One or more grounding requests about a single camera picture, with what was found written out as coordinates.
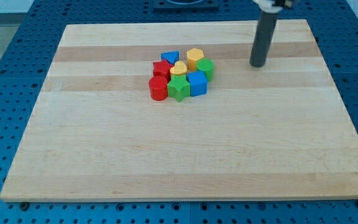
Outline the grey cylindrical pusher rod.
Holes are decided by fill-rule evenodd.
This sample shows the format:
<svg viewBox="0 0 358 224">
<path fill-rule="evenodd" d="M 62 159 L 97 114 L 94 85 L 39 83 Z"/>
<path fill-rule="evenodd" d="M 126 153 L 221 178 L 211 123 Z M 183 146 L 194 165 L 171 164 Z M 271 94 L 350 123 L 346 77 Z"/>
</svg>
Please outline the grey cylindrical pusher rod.
<svg viewBox="0 0 358 224">
<path fill-rule="evenodd" d="M 277 19 L 277 12 L 261 11 L 250 53 L 249 63 L 251 66 L 259 68 L 265 65 Z"/>
</svg>

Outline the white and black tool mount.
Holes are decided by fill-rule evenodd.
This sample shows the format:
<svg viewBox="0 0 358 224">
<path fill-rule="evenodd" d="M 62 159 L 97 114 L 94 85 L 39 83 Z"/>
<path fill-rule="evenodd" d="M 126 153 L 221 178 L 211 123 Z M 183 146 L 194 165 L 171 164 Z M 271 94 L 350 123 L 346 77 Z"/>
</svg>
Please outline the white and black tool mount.
<svg viewBox="0 0 358 224">
<path fill-rule="evenodd" d="M 299 0 L 253 0 L 264 12 L 280 12 L 283 9 L 293 9 Z"/>
</svg>

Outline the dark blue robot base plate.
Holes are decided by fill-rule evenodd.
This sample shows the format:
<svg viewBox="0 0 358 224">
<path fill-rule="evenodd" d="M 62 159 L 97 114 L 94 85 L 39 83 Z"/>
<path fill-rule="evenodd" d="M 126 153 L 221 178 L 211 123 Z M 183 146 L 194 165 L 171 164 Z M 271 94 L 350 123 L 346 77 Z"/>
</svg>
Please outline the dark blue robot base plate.
<svg viewBox="0 0 358 224">
<path fill-rule="evenodd" d="M 194 10 L 194 9 L 219 9 L 218 0 L 153 0 L 152 7 L 155 11 L 167 10 Z"/>
</svg>

